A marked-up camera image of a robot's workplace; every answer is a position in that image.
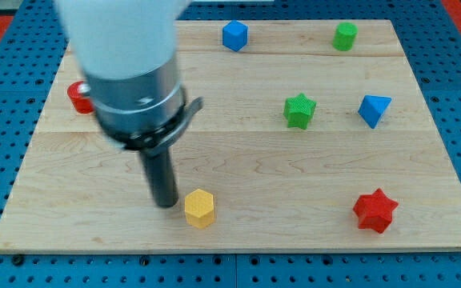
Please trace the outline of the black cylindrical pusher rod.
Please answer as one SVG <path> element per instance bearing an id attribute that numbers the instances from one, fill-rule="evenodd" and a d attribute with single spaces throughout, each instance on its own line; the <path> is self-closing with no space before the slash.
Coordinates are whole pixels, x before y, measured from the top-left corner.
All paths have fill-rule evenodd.
<path id="1" fill-rule="evenodd" d="M 150 156 L 140 150 L 139 157 L 155 204 L 162 208 L 174 206 L 178 202 L 178 187 L 170 151 Z"/>

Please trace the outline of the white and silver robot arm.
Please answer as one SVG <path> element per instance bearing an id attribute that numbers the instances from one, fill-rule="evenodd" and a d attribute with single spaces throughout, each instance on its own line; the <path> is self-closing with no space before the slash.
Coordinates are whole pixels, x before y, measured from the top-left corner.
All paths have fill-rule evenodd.
<path id="1" fill-rule="evenodd" d="M 56 0 L 103 132 L 138 151 L 155 204 L 178 189 L 170 147 L 202 109 L 188 102 L 176 61 L 175 21 L 187 1 Z"/>

